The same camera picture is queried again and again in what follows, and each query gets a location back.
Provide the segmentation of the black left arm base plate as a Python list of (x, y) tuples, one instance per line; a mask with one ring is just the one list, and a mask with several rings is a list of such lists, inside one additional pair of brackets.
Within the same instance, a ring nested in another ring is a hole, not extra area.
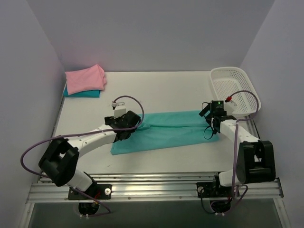
[[(109, 200), (111, 199), (112, 194), (112, 185), (111, 184), (92, 184), (86, 191), (86, 195), (94, 199), (99, 200)], [(69, 188), (68, 197), (69, 200), (88, 200), (89, 198), (83, 194)]]

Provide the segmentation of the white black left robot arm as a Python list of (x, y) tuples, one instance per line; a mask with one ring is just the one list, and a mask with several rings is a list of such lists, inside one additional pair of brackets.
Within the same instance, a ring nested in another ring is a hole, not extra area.
[(78, 159), (103, 145), (128, 139), (135, 132), (141, 117), (127, 111), (120, 117), (109, 116), (104, 120), (105, 124), (86, 135), (75, 139), (64, 136), (51, 141), (38, 166), (56, 186), (76, 188), (84, 199), (91, 199), (99, 191), (93, 178), (77, 169)]

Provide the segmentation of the mint green t-shirt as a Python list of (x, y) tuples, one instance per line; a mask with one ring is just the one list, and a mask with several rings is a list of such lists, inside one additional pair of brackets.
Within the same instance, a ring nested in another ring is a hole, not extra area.
[(199, 111), (145, 114), (143, 123), (127, 140), (112, 144), (111, 154), (121, 155), (180, 146), (216, 142)]

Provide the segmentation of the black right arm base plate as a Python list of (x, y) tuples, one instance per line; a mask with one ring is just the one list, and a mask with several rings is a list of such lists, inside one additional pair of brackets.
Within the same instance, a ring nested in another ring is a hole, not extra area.
[(223, 187), (212, 182), (197, 182), (199, 198), (229, 198), (232, 197), (231, 187)]

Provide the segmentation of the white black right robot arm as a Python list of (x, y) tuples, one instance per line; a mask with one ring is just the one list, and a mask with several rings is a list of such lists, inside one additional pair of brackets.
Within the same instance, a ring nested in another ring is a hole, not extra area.
[(199, 113), (204, 117), (211, 135), (218, 133), (234, 144), (233, 168), (218, 174), (211, 190), (222, 196), (228, 187), (241, 184), (274, 181), (276, 178), (274, 148), (270, 141), (262, 141), (238, 124), (238, 120), (227, 114), (224, 101), (211, 101)]

